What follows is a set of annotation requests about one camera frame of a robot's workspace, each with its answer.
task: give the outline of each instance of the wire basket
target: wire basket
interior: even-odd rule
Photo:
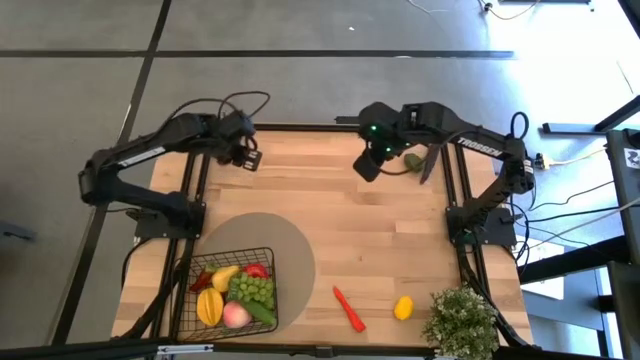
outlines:
[[[276,323],[274,325],[268,325],[253,319],[246,326],[238,329],[230,329],[226,327],[222,321],[215,326],[207,326],[198,320],[198,316],[196,314],[198,294],[190,292],[188,289],[196,282],[198,276],[208,263],[214,263],[216,267],[231,265],[240,265],[241,267],[245,267],[249,264],[261,264],[264,266],[273,280],[273,304]],[[177,338],[179,342],[202,343],[203,341],[264,334],[272,332],[278,327],[276,268],[273,251],[270,248],[261,247],[193,256],[189,266],[189,279],[186,288],[187,290],[184,294],[184,306],[182,308],[182,314],[180,315],[180,325],[178,329]]]

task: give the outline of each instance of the green leaves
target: green leaves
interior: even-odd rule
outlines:
[[[447,289],[431,297],[432,315],[422,336],[439,343],[441,355],[490,360],[499,345],[493,328],[496,310],[468,287]]]

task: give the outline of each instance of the red pepper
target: red pepper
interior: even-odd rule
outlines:
[[[204,269],[202,269],[202,272],[198,276],[198,279],[196,280],[196,282],[194,282],[193,285],[189,287],[189,291],[198,292],[202,290],[205,286],[210,284],[211,277],[213,276],[214,272],[216,272],[215,265],[213,265],[212,263],[207,264],[204,267]]]
[[[344,308],[344,311],[347,313],[347,318],[349,318],[349,322],[351,322],[351,326],[353,326],[353,328],[357,332],[363,332],[367,327],[364,325],[362,320],[360,320],[360,317],[358,316],[358,314],[356,314],[356,312],[353,311],[351,306],[349,306],[349,303],[347,303],[347,299],[344,298],[344,295],[342,295],[342,292],[338,290],[337,287],[334,286],[333,294],[336,296],[336,299],[338,299],[338,301]]]
[[[258,278],[263,278],[263,279],[268,279],[269,278],[269,273],[267,272],[267,269],[265,269],[264,266],[262,266],[260,264],[247,265],[244,268],[244,272],[246,272],[247,275],[252,276],[252,277],[258,277]]]

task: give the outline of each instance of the wooden tabletop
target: wooden tabletop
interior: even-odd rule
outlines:
[[[444,209],[448,200],[441,159],[422,186],[415,174],[381,175],[367,183],[351,167],[364,146],[354,133],[263,131],[256,139],[264,153],[257,172],[211,167],[201,239],[234,216],[273,213],[305,234],[313,250],[316,277],[305,310],[291,325],[272,334],[223,341],[427,346],[420,329],[429,316],[430,294],[460,285],[457,260],[447,240]],[[424,148],[413,151],[425,152]],[[477,196],[495,179],[493,167],[486,156],[466,152],[466,157]],[[160,157],[150,188],[178,190],[185,160],[183,154]],[[391,161],[385,168],[402,170],[402,161]],[[456,184],[461,203],[459,181]],[[157,293],[167,244],[166,239],[153,240],[132,256],[114,336],[128,330]],[[513,259],[497,246],[483,250],[494,302],[519,335],[531,342]],[[365,332],[351,328],[331,291],[333,285],[367,325]],[[403,295],[413,298],[415,311],[411,319],[398,321],[393,307]],[[166,335],[167,327],[162,331]]]

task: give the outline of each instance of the concrete floor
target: concrete floor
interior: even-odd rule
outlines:
[[[256,117],[259,122],[331,123],[376,100],[396,107],[431,100],[506,133],[511,115],[525,111],[532,121],[529,151],[560,160],[601,140],[543,137],[537,131],[542,123],[595,123],[640,89],[634,66],[640,46],[616,2],[598,0],[595,12],[582,4],[539,5],[513,21],[479,14],[473,0],[419,2],[434,11],[423,13],[402,0],[176,0],[160,49],[514,50],[518,58],[157,59],[133,136],[155,130],[191,98],[261,89],[273,100]],[[0,51],[146,49],[161,3],[5,0]],[[526,6],[496,5],[506,14]],[[33,242],[0,241],[0,348],[48,339],[89,216],[78,198],[76,174],[94,150],[115,143],[141,63],[0,59],[0,219],[38,232]],[[252,101],[237,104],[250,108]],[[151,169],[145,164],[125,178],[146,185]],[[610,176],[602,157],[552,169],[538,175],[538,203],[564,199]],[[535,215],[609,206],[615,202],[612,191]],[[517,200],[528,205],[526,195]],[[560,231],[569,224],[541,227]],[[594,242],[621,233],[619,219],[592,229],[597,236],[585,230],[572,238]],[[70,342],[109,337],[132,234],[133,223],[124,215],[108,217]],[[536,342],[552,347],[545,337],[534,328]]]

